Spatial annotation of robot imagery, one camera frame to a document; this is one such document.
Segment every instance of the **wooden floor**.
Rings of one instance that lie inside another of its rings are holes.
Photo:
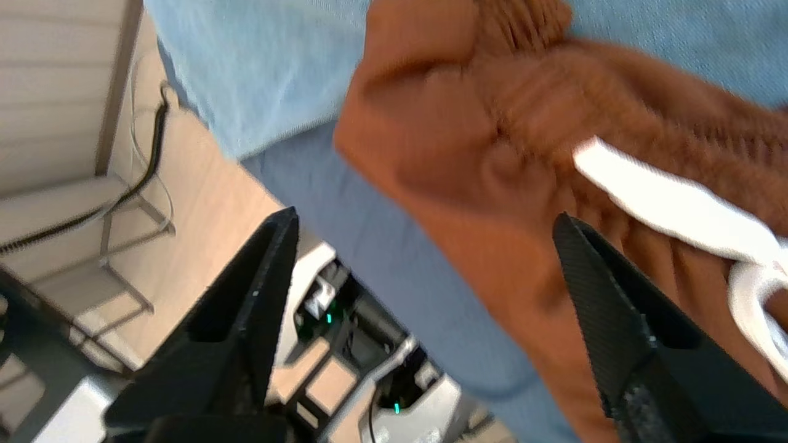
[[[164,71],[155,47],[154,29],[145,17],[136,48],[136,57],[141,58],[136,85],[138,110],[150,110],[158,102]],[[112,170],[126,180],[131,87],[127,87],[112,162]],[[137,119],[139,142],[146,154],[152,121],[150,111]],[[134,177],[141,173],[142,168],[137,166]],[[260,222],[279,208],[257,181],[222,158],[208,131],[184,111],[171,111],[168,118],[160,176],[173,198],[177,234],[112,261],[113,267],[154,305],[152,315],[144,315],[120,330],[143,359],[161,344]],[[146,197],[166,213],[160,185],[152,184]]]

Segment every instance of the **white drawstring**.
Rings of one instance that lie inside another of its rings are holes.
[[[769,296],[788,289],[788,241],[778,240],[757,217],[704,186],[640,162],[596,137],[575,150],[574,164],[645,225],[738,262],[730,271],[730,312],[750,344],[788,382],[788,339],[764,311]]]

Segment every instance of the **brown fabric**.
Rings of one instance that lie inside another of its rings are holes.
[[[730,263],[624,214],[573,167],[591,136],[788,235],[788,119],[622,47],[568,39],[558,0],[374,0],[337,149],[424,227],[584,441],[614,441],[551,230],[603,233],[783,403],[738,332]],[[770,309],[788,315],[785,299]]]

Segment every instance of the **wall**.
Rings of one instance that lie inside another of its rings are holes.
[[[94,175],[126,3],[0,1],[0,199]]]

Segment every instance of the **blue cloth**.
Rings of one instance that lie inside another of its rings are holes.
[[[515,342],[416,223],[331,148],[333,124],[242,162],[522,442],[578,441]]]
[[[336,118],[370,0],[145,0],[231,158]],[[764,106],[788,102],[784,0],[569,0],[572,32],[640,48]]]

